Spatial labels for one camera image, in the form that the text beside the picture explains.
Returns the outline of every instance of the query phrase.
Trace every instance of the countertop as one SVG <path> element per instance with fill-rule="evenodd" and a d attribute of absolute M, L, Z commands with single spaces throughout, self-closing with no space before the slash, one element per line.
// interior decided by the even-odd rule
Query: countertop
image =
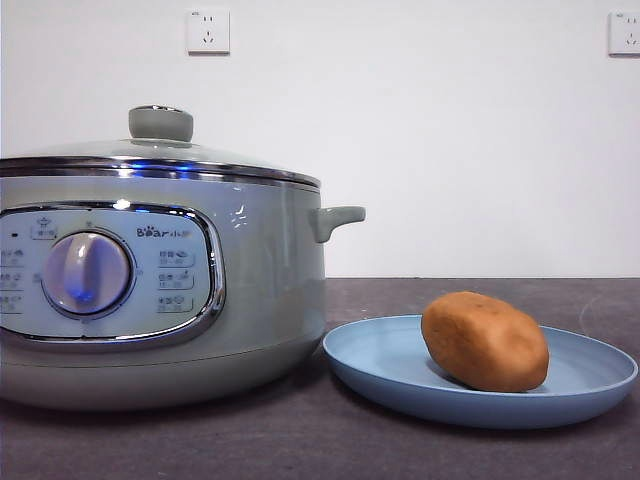
<path fill-rule="evenodd" d="M 474 290 L 640 359 L 640 279 L 330 279 L 327 330 Z M 640 478 L 640 381 L 584 423 L 494 431 L 419 420 L 353 393 L 322 347 L 287 376 L 197 405 L 69 413 L 0 402 L 2 479 Z"/>

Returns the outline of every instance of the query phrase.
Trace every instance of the cooker base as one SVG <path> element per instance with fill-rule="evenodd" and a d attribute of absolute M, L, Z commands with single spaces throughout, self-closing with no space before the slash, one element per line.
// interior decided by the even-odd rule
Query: cooker base
<path fill-rule="evenodd" d="M 2 365 L 0 397 L 57 410 L 142 410 L 195 403 L 267 383 L 311 355 L 318 335 L 185 362 L 122 367 Z"/>

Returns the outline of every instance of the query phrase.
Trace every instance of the slow cooker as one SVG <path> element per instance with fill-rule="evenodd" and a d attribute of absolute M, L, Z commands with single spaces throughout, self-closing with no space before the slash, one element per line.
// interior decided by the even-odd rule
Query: slow cooker
<path fill-rule="evenodd" d="M 162 407 L 283 375 L 325 328 L 323 246 L 364 220 L 320 182 L 190 143 L 193 118 L 129 112 L 132 138 L 0 162 L 0 396 Z"/>

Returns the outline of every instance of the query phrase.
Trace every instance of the plate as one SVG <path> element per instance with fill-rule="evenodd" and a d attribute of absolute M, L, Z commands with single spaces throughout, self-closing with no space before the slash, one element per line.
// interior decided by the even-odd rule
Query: plate
<path fill-rule="evenodd" d="M 542 327 L 549 346 L 547 378 L 535 390 L 499 393 L 456 382 L 429 356 L 419 315 L 361 320 L 324 338 L 331 368 L 350 388 L 399 412 L 482 428 L 549 428 L 582 422 L 619 403 L 638 365 L 606 343 Z"/>

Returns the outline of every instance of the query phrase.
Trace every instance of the electrical socket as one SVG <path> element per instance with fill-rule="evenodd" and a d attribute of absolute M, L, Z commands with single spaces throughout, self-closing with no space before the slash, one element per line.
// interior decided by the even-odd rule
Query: electrical socket
<path fill-rule="evenodd" d="M 207 9 L 187 13 L 187 52 L 189 54 L 228 54 L 229 10 Z"/>
<path fill-rule="evenodd" d="M 640 56 L 640 12 L 609 14 L 609 55 Z"/>

